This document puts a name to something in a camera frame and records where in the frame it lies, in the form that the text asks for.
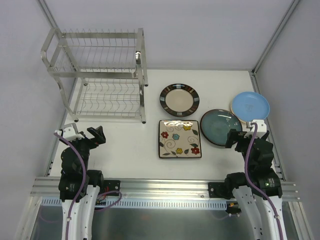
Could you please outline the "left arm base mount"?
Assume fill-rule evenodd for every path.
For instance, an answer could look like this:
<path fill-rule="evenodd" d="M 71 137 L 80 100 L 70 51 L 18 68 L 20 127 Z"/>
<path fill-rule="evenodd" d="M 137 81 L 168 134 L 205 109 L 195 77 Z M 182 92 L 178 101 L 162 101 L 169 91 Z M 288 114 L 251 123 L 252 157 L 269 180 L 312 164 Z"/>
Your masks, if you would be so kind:
<path fill-rule="evenodd" d="M 103 193 L 107 192 L 106 196 L 116 196 L 118 197 L 119 191 L 121 189 L 121 181 L 120 180 L 111 180 L 105 179 L 103 183 Z"/>

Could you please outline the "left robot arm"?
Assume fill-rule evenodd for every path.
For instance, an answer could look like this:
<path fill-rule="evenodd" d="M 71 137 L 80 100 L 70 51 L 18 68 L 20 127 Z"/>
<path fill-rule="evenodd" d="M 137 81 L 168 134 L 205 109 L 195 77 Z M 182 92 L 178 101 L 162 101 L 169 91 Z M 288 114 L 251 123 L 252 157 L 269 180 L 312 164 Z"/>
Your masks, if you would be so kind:
<path fill-rule="evenodd" d="M 58 184 L 62 206 L 62 239 L 92 239 L 92 223 L 96 200 L 105 190 L 102 171 L 89 170 L 90 151 L 105 144 L 103 127 L 89 127 L 88 138 L 75 123 L 64 125 L 54 135 L 67 145 L 62 151 L 61 176 Z"/>

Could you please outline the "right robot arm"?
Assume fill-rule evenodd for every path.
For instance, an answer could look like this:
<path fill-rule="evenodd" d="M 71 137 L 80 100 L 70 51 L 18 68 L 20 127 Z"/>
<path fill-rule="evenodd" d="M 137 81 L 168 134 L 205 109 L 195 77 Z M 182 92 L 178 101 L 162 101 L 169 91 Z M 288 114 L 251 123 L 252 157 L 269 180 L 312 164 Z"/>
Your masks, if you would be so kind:
<path fill-rule="evenodd" d="M 224 180 L 226 197 L 235 198 L 249 227 L 252 240 L 286 240 L 283 219 L 281 181 L 272 168 L 273 144 L 268 133 L 247 137 L 244 131 L 231 129 L 226 148 L 237 143 L 235 150 L 244 158 L 244 171 L 230 173 Z"/>

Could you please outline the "square floral plate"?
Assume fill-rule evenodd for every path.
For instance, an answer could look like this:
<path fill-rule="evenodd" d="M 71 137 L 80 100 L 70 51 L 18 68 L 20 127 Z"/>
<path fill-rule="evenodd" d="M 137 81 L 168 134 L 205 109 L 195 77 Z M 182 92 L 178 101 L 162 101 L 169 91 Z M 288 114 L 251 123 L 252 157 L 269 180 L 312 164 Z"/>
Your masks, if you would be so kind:
<path fill-rule="evenodd" d="M 160 159 L 200 159 L 202 157 L 199 122 L 160 120 L 158 123 Z"/>

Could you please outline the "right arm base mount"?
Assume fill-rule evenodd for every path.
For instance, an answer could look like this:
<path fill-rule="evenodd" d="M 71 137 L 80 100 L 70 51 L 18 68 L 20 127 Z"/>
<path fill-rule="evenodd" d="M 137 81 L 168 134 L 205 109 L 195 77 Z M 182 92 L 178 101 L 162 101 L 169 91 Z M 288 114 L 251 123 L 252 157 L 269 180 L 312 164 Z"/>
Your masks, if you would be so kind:
<path fill-rule="evenodd" d="M 209 198 L 226 199 L 228 196 L 224 182 L 209 182 L 207 184 Z"/>

